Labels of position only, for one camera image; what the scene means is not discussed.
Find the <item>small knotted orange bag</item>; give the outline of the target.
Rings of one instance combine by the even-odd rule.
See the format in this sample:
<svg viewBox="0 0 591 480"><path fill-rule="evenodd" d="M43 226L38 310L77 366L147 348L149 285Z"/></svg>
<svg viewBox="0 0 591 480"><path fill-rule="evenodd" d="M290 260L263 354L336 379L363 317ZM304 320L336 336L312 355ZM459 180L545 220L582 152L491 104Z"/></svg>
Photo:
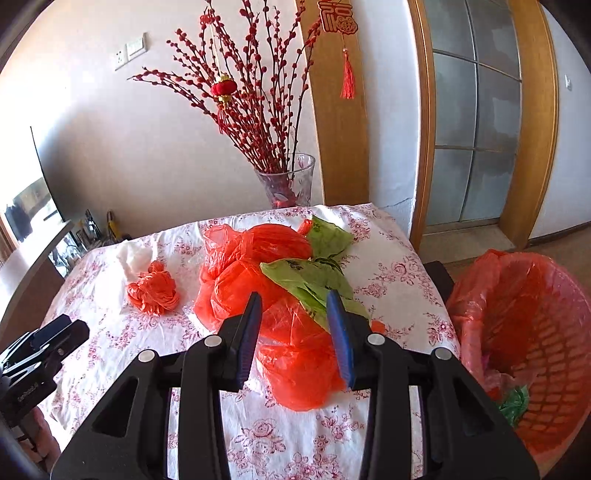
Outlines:
<svg viewBox="0 0 591 480"><path fill-rule="evenodd" d="M176 282L158 260L152 261L137 281L127 285L126 293L136 309L153 316L174 310L180 300Z"/></svg>

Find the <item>dark green plastic bag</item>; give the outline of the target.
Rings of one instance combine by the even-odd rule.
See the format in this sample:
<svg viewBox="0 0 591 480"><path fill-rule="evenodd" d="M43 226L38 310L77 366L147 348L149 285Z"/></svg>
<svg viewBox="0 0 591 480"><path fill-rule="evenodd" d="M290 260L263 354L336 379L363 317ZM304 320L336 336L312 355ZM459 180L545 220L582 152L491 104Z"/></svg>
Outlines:
<svg viewBox="0 0 591 480"><path fill-rule="evenodd" d="M525 414L530 402L527 385L514 387L508 391L498 405L499 411L507 422L515 427Z"/></svg>

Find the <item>white plastic bag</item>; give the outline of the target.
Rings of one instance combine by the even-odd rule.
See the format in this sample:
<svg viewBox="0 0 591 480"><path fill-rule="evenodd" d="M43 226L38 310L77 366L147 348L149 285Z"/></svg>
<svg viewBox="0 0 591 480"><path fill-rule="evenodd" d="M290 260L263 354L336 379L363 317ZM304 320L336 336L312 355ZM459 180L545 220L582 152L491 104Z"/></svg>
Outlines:
<svg viewBox="0 0 591 480"><path fill-rule="evenodd" d="M149 247L124 241L118 245L116 258L119 261L127 282L135 282L141 273L145 273L152 261Z"/></svg>

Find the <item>flat screen television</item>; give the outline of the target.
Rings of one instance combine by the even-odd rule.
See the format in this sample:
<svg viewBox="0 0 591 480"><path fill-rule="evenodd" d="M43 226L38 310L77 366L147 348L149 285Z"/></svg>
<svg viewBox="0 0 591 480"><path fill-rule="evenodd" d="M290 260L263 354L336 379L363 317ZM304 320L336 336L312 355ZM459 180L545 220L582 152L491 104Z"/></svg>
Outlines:
<svg viewBox="0 0 591 480"><path fill-rule="evenodd" d="M1 214L18 243L63 221L43 175L30 126L1 128Z"/></svg>

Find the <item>orange plastic bag rear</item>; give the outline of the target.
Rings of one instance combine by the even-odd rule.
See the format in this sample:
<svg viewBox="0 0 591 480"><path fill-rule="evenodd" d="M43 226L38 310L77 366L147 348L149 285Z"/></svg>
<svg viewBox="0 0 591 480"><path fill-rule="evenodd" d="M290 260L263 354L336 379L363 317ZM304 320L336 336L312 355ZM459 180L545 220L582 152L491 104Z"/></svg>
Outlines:
<svg viewBox="0 0 591 480"><path fill-rule="evenodd" d="M320 408L346 389L331 335L288 293L263 311L256 360L276 403L293 411Z"/></svg>

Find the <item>orange plastic bag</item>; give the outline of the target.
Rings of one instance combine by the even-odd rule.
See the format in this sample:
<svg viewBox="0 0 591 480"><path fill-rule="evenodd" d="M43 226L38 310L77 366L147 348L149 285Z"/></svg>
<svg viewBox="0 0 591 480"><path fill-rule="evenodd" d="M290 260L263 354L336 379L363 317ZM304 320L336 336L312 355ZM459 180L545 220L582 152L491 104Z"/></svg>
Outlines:
<svg viewBox="0 0 591 480"><path fill-rule="evenodd" d="M199 270L200 287L193 311L208 331L216 331L229 317L242 313L253 292L269 309L286 291L260 270L263 263L311 258L306 227L264 223L237 231L228 224L204 231L206 255Z"/></svg>
<svg viewBox="0 0 591 480"><path fill-rule="evenodd" d="M320 408L346 389L331 335L288 293L263 311L256 360L276 403L293 411Z"/></svg>

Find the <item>orange plastic bag front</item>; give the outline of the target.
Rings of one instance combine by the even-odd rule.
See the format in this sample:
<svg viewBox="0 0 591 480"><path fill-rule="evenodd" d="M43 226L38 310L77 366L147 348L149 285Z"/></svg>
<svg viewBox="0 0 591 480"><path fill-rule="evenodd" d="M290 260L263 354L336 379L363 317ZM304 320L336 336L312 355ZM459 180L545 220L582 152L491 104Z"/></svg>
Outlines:
<svg viewBox="0 0 591 480"><path fill-rule="evenodd" d="M204 231L206 255L199 270L200 287L193 311L208 331L216 331L229 317L242 313L253 292L269 309L286 291L260 270L263 263L311 258L306 227L264 223L237 231L228 224Z"/></svg>

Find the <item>floral pink white tablecloth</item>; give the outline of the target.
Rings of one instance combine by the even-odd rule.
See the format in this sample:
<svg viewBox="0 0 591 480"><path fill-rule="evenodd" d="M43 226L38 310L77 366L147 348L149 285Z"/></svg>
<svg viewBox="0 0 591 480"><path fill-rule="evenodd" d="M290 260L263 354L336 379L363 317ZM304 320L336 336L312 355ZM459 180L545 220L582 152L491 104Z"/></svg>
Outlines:
<svg viewBox="0 0 591 480"><path fill-rule="evenodd" d="M373 204L296 207L229 216L235 230L262 223L290 227L317 216L353 235L342 269L356 299L386 335L420 352L459 350L444 302L403 230ZM131 242L149 247L152 261L168 267L180 294L178 307L155 317L128 301L118 245L87 253L54 297L47 318L84 321L88 340L64 362L57 388L41 405L54 436L66 446L116 377L144 349L182 351L204 336L193 311L204 261L202 220ZM294 412L276 403L270 387L252 372L245 388L221 395L230 474L235 479L355 479L365 442L369 395L338 392L322 408Z"/></svg>

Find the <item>light green plastic bag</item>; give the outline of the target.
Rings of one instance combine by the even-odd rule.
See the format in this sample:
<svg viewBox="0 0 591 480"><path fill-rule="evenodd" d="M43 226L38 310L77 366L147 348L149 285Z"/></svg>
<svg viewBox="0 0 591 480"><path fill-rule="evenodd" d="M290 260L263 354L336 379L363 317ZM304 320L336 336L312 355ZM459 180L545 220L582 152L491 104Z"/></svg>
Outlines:
<svg viewBox="0 0 591 480"><path fill-rule="evenodd" d="M311 259L285 258L260 264L263 275L287 290L325 331L329 330L328 294L339 293L346 311L370 319L367 309L353 297L339 257L353 243L353 235L338 225L312 216L301 227L307 229L304 237L311 245Z"/></svg>

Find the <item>glass vase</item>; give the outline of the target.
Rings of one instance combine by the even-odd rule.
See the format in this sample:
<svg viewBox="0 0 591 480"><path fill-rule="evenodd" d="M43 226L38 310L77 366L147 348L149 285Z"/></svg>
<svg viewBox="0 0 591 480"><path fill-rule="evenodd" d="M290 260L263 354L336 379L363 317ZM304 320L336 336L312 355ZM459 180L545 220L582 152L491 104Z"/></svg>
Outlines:
<svg viewBox="0 0 591 480"><path fill-rule="evenodd" d="M281 173L261 173L256 176L262 182L266 198L273 209L308 207L311 205L312 177L315 157L297 153L294 166Z"/></svg>

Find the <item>red lantern ornament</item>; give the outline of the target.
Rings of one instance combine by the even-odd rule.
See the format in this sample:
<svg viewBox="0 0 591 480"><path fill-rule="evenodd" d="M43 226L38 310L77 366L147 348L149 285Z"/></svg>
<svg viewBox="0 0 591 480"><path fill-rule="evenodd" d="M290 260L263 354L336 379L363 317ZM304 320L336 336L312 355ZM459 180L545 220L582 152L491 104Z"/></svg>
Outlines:
<svg viewBox="0 0 591 480"><path fill-rule="evenodd" d="M216 123L219 133L223 134L228 125L229 104L232 102L232 95L238 90L235 80L228 74L222 73L221 77L211 86L211 96L217 101Z"/></svg>

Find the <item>red berry branches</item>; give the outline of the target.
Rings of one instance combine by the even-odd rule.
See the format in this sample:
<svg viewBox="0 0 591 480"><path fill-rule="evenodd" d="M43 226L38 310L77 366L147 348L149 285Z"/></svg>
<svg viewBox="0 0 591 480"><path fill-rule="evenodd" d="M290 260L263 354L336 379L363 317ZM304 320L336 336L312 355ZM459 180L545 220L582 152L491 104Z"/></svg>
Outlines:
<svg viewBox="0 0 591 480"><path fill-rule="evenodd" d="M132 81L163 87L188 101L216 125L217 101L211 86L228 74L238 90L226 110L223 136L252 168L261 173L287 172L294 166L304 96L310 87L312 53L321 23L301 28L307 4L298 1L290 24L281 24L279 7L270 1L242 1L236 7L245 21L242 38L228 26L208 1L198 19L197 40L177 29L167 40L178 73L143 68Z"/></svg>

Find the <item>glass panel wooden door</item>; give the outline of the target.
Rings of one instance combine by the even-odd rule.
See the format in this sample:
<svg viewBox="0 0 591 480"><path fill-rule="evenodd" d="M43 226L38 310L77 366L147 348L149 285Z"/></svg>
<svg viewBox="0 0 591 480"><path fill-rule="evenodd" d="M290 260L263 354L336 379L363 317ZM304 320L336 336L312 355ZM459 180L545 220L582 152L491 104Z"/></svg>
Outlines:
<svg viewBox="0 0 591 480"><path fill-rule="evenodd" d="M420 151L411 241L497 221L530 238L558 137L557 61L537 1L413 1Z"/></svg>

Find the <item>red tassel knot decoration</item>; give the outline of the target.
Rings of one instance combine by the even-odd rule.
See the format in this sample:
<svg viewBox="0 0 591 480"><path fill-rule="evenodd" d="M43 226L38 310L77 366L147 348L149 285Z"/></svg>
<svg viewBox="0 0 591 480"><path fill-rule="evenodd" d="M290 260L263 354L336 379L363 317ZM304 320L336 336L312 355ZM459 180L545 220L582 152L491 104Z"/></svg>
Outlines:
<svg viewBox="0 0 591 480"><path fill-rule="evenodd" d="M346 37L356 35L359 25L353 17L353 5L349 1L318 1L318 11L321 15L322 29L325 33L339 36L342 44L342 91L341 98L353 100L356 98L356 77L349 59L349 49Z"/></svg>

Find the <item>white wall socket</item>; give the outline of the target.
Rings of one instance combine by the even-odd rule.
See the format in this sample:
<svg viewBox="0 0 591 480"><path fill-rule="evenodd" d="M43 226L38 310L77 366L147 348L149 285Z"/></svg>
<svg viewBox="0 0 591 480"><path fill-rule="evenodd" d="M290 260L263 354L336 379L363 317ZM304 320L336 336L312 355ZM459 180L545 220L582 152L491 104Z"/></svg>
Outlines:
<svg viewBox="0 0 591 480"><path fill-rule="evenodd" d="M139 37L126 42L116 52L114 57L114 70L117 71L130 61L148 51L147 33L143 32Z"/></svg>

